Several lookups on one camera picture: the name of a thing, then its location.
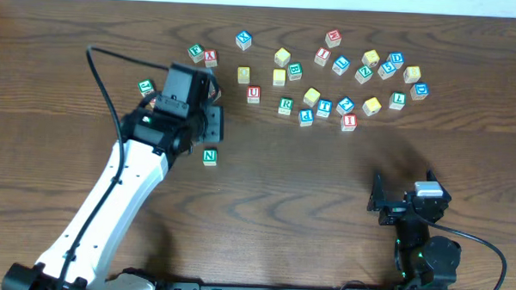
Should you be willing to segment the green N block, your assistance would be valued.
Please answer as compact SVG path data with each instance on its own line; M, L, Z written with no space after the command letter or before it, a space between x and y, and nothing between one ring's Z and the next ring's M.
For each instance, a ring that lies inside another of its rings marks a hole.
M218 151L216 149L206 148L203 150L202 163L208 166L216 166L218 160Z

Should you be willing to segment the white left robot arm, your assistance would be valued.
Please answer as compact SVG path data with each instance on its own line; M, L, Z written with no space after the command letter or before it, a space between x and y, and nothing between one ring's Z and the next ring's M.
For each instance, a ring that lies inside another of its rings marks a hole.
M198 144L221 141L224 132L214 74L181 64L167 72L163 92L150 93L117 120L106 168L62 235L33 266L10 267L3 290L162 290L133 269L110 279L114 254L174 161Z

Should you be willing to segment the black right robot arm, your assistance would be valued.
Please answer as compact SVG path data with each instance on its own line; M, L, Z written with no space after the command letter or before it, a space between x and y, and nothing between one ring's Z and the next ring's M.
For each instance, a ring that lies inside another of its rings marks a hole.
M425 181L416 182L399 201L388 201L381 176L374 176L366 210L378 213L381 226L396 228L395 263L406 281L444 288L457 280L459 244L443 236L433 237L429 231L429 226L444 216L451 200L431 170Z

